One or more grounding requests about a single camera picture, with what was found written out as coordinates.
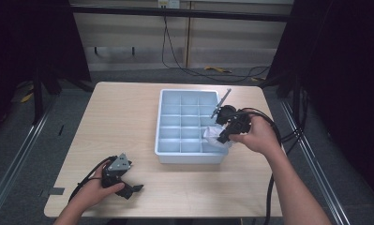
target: gray carpet floor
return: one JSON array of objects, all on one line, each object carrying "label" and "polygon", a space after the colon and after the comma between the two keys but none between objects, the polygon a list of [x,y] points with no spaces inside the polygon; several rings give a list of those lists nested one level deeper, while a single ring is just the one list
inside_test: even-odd
[{"label": "gray carpet floor", "polygon": [[[233,68],[234,74],[246,76],[248,68]],[[199,70],[200,73],[213,74],[212,71]],[[204,76],[186,74],[180,69],[130,70],[92,72],[94,86],[98,82],[136,82],[136,83],[207,83],[224,85],[256,85],[249,77],[237,82],[241,77],[216,76],[221,81],[214,81]],[[43,210],[47,201],[40,196],[42,190],[53,186],[59,173],[67,150],[71,145],[91,93],[84,92],[69,82],[61,82],[62,93],[57,97],[45,98],[45,103],[53,100],[54,105],[48,114],[47,122],[41,130],[30,154],[16,177],[11,191],[0,209],[1,224],[52,224],[53,219],[44,216]],[[274,120],[282,135],[292,131],[281,107],[281,99],[277,98],[276,88],[264,89]],[[23,139],[28,134],[33,121],[33,101],[14,102],[7,119],[0,127],[0,181],[8,164],[17,154]],[[351,224],[374,224],[374,194],[364,179],[350,166],[338,151],[337,145],[328,137],[321,118],[309,106],[305,129],[308,141],[317,159],[343,205]],[[288,149],[292,141],[285,143]],[[318,199],[329,217],[327,201],[310,170],[307,160],[298,144],[293,148],[289,158],[303,181]],[[108,219],[83,218],[80,224],[106,224]],[[262,224],[262,218],[244,218],[244,224]],[[194,224],[224,224],[226,220],[196,220]],[[173,219],[130,219],[128,225],[139,224],[175,224]],[[274,218],[271,224],[282,224],[281,218]]]}]

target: finger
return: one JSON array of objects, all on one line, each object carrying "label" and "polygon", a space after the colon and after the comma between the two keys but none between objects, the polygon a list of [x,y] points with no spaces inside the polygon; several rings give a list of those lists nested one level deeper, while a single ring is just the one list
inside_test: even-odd
[{"label": "finger", "polygon": [[106,160],[105,162],[103,162],[97,169],[96,169],[96,171],[94,172],[94,175],[93,176],[96,176],[96,175],[98,175],[98,176],[101,176],[101,174],[102,174],[102,170],[104,169],[104,167],[108,164],[108,163],[110,163],[111,161],[110,160]]},{"label": "finger", "polygon": [[243,143],[245,135],[230,134],[229,138],[230,138],[231,141],[234,141],[234,142],[237,142],[237,143]]},{"label": "finger", "polygon": [[119,183],[119,184],[116,184],[116,185],[112,185],[110,187],[107,187],[105,188],[105,191],[108,193],[108,194],[112,194],[112,193],[115,193],[121,189],[123,189],[125,187],[125,184],[124,183]]}]

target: metal frame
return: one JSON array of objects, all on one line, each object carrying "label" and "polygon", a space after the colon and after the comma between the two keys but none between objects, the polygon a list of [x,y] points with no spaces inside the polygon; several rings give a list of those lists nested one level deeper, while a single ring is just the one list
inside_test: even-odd
[{"label": "metal frame", "polygon": [[57,96],[52,98],[46,112],[42,114],[41,118],[37,121],[37,123],[31,127],[27,137],[23,141],[21,148],[18,150],[17,155],[15,156],[11,164],[8,166],[5,175],[2,177],[2,180],[0,181],[0,208],[5,202],[7,195],[11,191],[11,188],[14,185],[14,182],[18,174],[22,169],[22,165],[28,158],[29,153],[32,151],[35,141],[37,140],[40,131],[43,129],[47,121],[48,114],[52,110],[56,98]]},{"label": "metal frame", "polygon": [[[286,117],[289,120],[290,125],[292,126],[293,130],[297,129],[297,125],[294,122],[293,115],[292,115],[292,108],[290,107],[289,103],[286,101],[282,101],[283,110],[286,113]],[[337,224],[344,225],[350,224],[348,221],[347,215],[342,207],[341,203],[338,200],[336,193],[333,191],[332,187],[330,186],[329,181],[324,174],[324,171],[319,163],[318,159],[315,157],[315,154],[312,151],[309,142],[304,135],[304,132],[300,134],[300,146],[303,150],[303,153],[307,159],[307,163],[315,176],[316,181],[318,182],[319,188],[322,191],[324,199],[327,201],[327,205],[329,206],[334,219],[336,220]]]},{"label": "metal frame", "polygon": [[97,5],[69,4],[65,5],[28,5],[21,4],[18,7],[25,10],[49,10],[74,13],[96,13],[96,14],[117,14],[117,15],[136,15],[136,16],[166,16],[166,17],[187,17],[187,18],[206,18],[206,19],[225,19],[225,20],[244,20],[244,21],[263,21],[263,22],[300,22],[306,23],[315,20],[315,18],[297,18],[282,14],[261,14],[245,12],[228,11],[209,11],[196,9],[175,9],[175,8],[156,8],[156,7],[109,7]]}]

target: human hand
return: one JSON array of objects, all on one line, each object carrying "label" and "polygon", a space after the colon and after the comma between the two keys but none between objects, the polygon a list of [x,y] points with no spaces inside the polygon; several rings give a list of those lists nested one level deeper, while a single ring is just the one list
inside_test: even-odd
[{"label": "human hand", "polygon": [[108,162],[109,161],[106,161],[98,167],[90,180],[79,190],[69,203],[77,204],[82,210],[86,210],[87,208],[98,204],[107,196],[125,187],[124,183],[119,183],[106,188],[102,187],[102,170]]},{"label": "human hand", "polygon": [[277,136],[268,122],[258,115],[250,115],[251,127],[248,134],[232,134],[230,139],[234,142],[243,143],[254,152],[267,155],[278,150]]}]

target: white plastic organizer tray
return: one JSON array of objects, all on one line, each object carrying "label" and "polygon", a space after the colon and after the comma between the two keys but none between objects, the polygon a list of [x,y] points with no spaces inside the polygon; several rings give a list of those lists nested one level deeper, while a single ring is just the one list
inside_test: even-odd
[{"label": "white plastic organizer tray", "polygon": [[214,164],[228,155],[203,137],[208,126],[220,127],[210,118],[217,104],[217,91],[161,90],[155,144],[161,163]]}]

